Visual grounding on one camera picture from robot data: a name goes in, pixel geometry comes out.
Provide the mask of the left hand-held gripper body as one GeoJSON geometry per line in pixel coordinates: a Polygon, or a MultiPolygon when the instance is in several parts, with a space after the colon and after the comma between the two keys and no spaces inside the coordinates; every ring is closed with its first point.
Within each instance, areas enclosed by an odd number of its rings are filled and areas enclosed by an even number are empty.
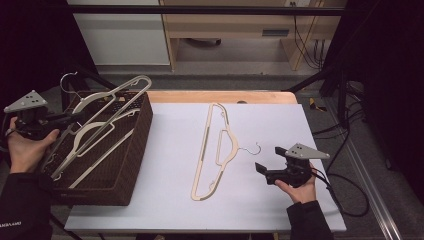
{"type": "Polygon", "coordinates": [[[64,131],[61,114],[49,115],[48,102],[35,90],[24,95],[14,103],[6,106],[6,114],[15,113],[17,116],[15,127],[8,129],[5,136],[13,132],[19,133],[30,140],[42,140],[53,130],[64,131]]]}

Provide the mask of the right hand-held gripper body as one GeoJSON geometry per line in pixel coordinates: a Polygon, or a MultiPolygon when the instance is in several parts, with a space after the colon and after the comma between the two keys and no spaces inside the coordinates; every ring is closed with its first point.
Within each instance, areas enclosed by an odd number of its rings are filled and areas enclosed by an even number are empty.
{"type": "Polygon", "coordinates": [[[267,170],[266,181],[268,185],[273,185],[276,180],[281,180],[294,188],[300,187],[312,176],[310,160],[328,159],[330,157],[328,153],[300,143],[296,143],[286,150],[284,158],[287,167],[283,170],[267,170]]]}

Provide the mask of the beige plastic clothes hanger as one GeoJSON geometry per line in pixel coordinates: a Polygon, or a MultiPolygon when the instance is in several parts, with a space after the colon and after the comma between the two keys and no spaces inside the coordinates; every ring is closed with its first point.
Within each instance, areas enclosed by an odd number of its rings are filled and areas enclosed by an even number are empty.
{"type": "Polygon", "coordinates": [[[258,143],[256,143],[256,146],[258,147],[257,152],[252,152],[247,148],[242,148],[239,145],[236,135],[231,130],[227,109],[220,103],[216,103],[216,102],[210,103],[208,107],[208,114],[207,114],[207,118],[205,122],[200,153],[199,153],[199,157],[197,161],[195,177],[194,177],[192,188],[191,188],[191,199],[193,201],[204,201],[210,198],[217,190],[227,165],[237,156],[238,152],[240,150],[243,150],[243,151],[247,151],[251,155],[258,155],[261,152],[262,148],[258,143]],[[203,165],[205,162],[207,144],[210,137],[211,124],[212,124],[213,113],[215,108],[220,110],[220,115],[224,121],[224,127],[219,130],[218,143],[217,143],[217,149],[215,154],[215,164],[219,167],[219,171],[217,173],[216,178],[211,182],[208,192],[203,195],[199,195],[198,187],[199,187],[203,165]],[[227,134],[231,142],[231,151],[229,152],[228,156],[223,161],[221,161],[220,152],[221,152],[222,138],[224,133],[227,134]]]}
{"type": "Polygon", "coordinates": [[[87,97],[84,97],[80,100],[80,102],[77,104],[77,106],[74,108],[73,112],[77,113],[77,112],[82,112],[89,104],[103,99],[104,97],[109,97],[111,96],[112,99],[109,100],[107,102],[107,104],[105,106],[103,106],[100,110],[98,110],[91,118],[89,118],[75,133],[74,136],[76,135],[76,133],[82,129],[83,126],[86,126],[88,123],[91,122],[95,122],[95,118],[98,117],[101,113],[103,113],[110,105],[112,105],[115,100],[117,99],[117,93],[120,92],[121,90],[126,89],[129,86],[136,86],[140,81],[145,81],[146,82],[146,86],[144,88],[142,88],[140,91],[138,91],[132,98],[130,98],[128,101],[125,102],[125,104],[120,107],[111,117],[116,117],[119,114],[122,114],[133,102],[135,102],[139,97],[141,97],[152,85],[152,80],[145,76],[145,75],[139,75],[136,76],[130,80],[128,80],[127,82],[119,85],[117,88],[112,89],[108,92],[97,92],[97,93],[93,93],[87,97]]]}
{"type": "MultiPolygon", "coordinates": [[[[105,122],[91,122],[83,126],[79,130],[73,140],[73,147],[64,158],[64,161],[57,167],[51,174],[54,181],[58,181],[64,171],[70,164],[77,158],[81,158],[101,143],[106,137],[115,131],[115,122],[124,119],[132,118],[140,112],[139,108],[135,108],[125,113],[119,114],[116,117],[111,117],[105,122]]],[[[133,133],[133,129],[129,130],[119,140],[109,147],[102,155],[100,155],[95,162],[93,162],[70,186],[73,189],[78,186],[87,176],[89,176],[107,157],[109,157],[116,149],[118,149],[133,133]]]]}

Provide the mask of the brown woven plastic basket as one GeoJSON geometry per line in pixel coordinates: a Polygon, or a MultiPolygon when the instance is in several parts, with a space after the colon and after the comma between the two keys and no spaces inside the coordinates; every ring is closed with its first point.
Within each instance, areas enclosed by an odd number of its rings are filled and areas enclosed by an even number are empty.
{"type": "MultiPolygon", "coordinates": [[[[117,99],[103,113],[95,118],[95,122],[105,122],[136,92],[117,93],[117,99]]],[[[51,176],[62,163],[73,147],[74,133],[98,110],[107,104],[112,97],[104,97],[89,104],[83,112],[85,119],[70,126],[46,158],[41,170],[51,176]]],[[[79,101],[75,100],[67,109],[73,110],[79,101]]],[[[124,118],[115,122],[116,129],[101,143],[81,158],[75,159],[64,171],[58,181],[53,180],[53,198],[56,204],[63,205],[104,205],[126,206],[129,204],[146,149],[153,111],[149,97],[144,93],[133,102],[126,111],[139,108],[140,112],[132,118],[124,118]],[[129,130],[132,135],[109,157],[107,157],[78,186],[69,186],[93,163],[129,130]]]]}

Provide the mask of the person's right hand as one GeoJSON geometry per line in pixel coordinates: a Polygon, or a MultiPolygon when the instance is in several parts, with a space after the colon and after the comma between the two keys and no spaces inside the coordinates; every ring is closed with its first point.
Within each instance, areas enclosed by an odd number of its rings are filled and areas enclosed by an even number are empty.
{"type": "Polygon", "coordinates": [[[276,180],[274,184],[285,192],[291,198],[293,203],[304,204],[317,200],[315,179],[316,177],[312,175],[305,184],[297,188],[294,188],[281,180],[276,180]]]}

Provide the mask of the person's left hand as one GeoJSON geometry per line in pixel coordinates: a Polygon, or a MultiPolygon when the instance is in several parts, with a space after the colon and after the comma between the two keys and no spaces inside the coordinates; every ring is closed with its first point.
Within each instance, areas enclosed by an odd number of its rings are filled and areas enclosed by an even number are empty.
{"type": "Polygon", "coordinates": [[[15,131],[10,133],[7,137],[11,158],[10,173],[34,172],[59,133],[58,129],[54,129],[44,139],[38,141],[24,138],[15,131]]]}

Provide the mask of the white table sheet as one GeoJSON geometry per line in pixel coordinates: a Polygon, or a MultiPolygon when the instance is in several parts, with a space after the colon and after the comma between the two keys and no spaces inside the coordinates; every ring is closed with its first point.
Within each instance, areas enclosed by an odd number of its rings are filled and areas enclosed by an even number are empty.
{"type": "MultiPolygon", "coordinates": [[[[261,163],[282,169],[283,157],[276,146],[288,149],[296,143],[315,142],[299,104],[223,104],[240,150],[227,165],[215,193],[204,201],[191,199],[191,188],[202,144],[209,104],[153,104],[146,151],[126,207],[76,206],[66,227],[75,231],[154,233],[281,232],[289,229],[286,209],[291,199],[268,185],[255,169],[261,163]]],[[[215,154],[219,130],[224,127],[215,108],[198,194],[208,192],[219,167],[215,154]]],[[[231,151],[223,134],[220,160],[231,151]]]]}

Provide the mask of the black metal stand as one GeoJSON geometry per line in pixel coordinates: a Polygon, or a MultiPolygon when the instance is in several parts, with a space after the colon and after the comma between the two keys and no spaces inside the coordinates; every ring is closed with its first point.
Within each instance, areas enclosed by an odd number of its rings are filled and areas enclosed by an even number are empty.
{"type": "Polygon", "coordinates": [[[117,85],[101,77],[95,71],[88,70],[81,65],[71,65],[68,69],[64,70],[59,81],[62,109],[65,109],[70,104],[74,95],[77,95],[81,91],[91,91],[87,80],[93,80],[109,90],[117,88],[117,85]]]}
{"type": "Polygon", "coordinates": [[[346,117],[347,77],[340,67],[335,65],[325,67],[306,80],[289,87],[286,92],[296,93],[318,80],[323,80],[319,89],[319,94],[322,97],[331,97],[334,93],[337,93],[337,120],[342,127],[346,128],[348,125],[346,117]]]}

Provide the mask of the yellow and black tool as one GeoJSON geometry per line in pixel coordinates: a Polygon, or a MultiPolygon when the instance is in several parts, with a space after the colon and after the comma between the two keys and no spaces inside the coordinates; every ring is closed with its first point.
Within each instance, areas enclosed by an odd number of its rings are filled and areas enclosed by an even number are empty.
{"type": "Polygon", "coordinates": [[[314,100],[314,98],[309,98],[309,106],[311,110],[317,110],[320,112],[327,112],[326,107],[318,106],[314,100]]]}

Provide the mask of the black curtain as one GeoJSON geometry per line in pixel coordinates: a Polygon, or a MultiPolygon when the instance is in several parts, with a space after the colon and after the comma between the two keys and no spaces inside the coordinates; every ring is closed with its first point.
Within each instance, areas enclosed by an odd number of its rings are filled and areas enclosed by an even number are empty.
{"type": "Polygon", "coordinates": [[[0,162],[7,158],[4,108],[52,88],[76,66],[97,71],[67,0],[0,0],[0,162]]]}
{"type": "Polygon", "coordinates": [[[326,63],[364,86],[388,160],[424,204],[424,0],[347,0],[326,63]]]}

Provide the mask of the white cabinet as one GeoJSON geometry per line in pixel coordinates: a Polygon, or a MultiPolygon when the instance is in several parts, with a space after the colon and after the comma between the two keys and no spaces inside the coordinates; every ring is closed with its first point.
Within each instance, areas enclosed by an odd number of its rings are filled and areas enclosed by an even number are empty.
{"type": "Polygon", "coordinates": [[[75,14],[96,65],[169,65],[160,14],[75,14]]]}

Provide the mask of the light wooden desk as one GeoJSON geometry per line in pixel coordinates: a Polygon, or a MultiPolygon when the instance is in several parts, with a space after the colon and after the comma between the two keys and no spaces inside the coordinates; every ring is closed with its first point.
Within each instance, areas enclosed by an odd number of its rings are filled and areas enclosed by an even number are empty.
{"type": "MultiPolygon", "coordinates": [[[[311,7],[343,8],[347,0],[159,0],[162,6],[249,6],[249,7],[311,7]]],[[[314,40],[332,40],[340,18],[338,16],[278,16],[278,15],[194,15],[165,14],[167,37],[183,38],[277,38],[292,70],[302,65],[314,40]],[[289,29],[287,37],[263,37],[263,29],[289,29]]]]}

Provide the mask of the aluminium rail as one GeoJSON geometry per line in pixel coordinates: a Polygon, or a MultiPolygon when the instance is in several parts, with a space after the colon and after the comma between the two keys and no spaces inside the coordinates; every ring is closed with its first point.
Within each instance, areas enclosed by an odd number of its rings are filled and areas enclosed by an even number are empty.
{"type": "Polygon", "coordinates": [[[373,215],[375,216],[385,239],[403,240],[395,221],[393,220],[380,192],[378,191],[377,186],[363,164],[357,148],[349,137],[345,137],[344,140],[346,141],[346,149],[353,171],[369,198],[373,215]]]}

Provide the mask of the black horizontal frame bar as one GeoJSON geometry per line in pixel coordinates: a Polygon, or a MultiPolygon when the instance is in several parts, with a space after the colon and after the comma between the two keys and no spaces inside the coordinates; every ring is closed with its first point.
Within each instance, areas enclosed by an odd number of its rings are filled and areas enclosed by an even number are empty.
{"type": "Polygon", "coordinates": [[[153,5],[69,5],[79,14],[194,14],[194,15],[296,15],[342,16],[343,8],[243,7],[243,6],[153,6],[153,5]]]}

